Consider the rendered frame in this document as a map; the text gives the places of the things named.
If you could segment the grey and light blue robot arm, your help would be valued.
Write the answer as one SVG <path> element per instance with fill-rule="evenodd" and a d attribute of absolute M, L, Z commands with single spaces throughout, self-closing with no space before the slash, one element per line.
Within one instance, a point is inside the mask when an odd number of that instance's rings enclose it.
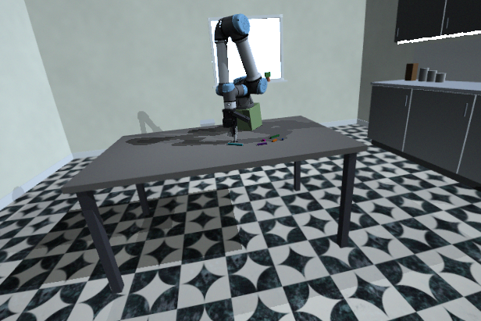
<path fill-rule="evenodd" d="M 267 88 L 267 79 L 258 72 L 248 41 L 250 27 L 251 24 L 244 14 L 235 14 L 221 18 L 214 29 L 219 79 L 216 94 L 223 96 L 224 109 L 249 109 L 254 106 L 250 94 L 264 94 Z M 229 37 L 237 47 L 240 60 L 247 75 L 233 79 L 233 84 L 230 84 L 229 78 L 227 51 Z"/>

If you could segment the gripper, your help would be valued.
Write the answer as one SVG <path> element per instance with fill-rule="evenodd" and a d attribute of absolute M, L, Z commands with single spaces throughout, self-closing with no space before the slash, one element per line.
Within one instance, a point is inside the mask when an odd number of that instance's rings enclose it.
<path fill-rule="evenodd" d="M 233 111 L 235 109 L 223 109 L 223 127 L 230 128 L 230 131 L 227 133 L 228 136 L 234 138 L 234 142 L 237 140 L 237 117 L 232 116 Z"/>

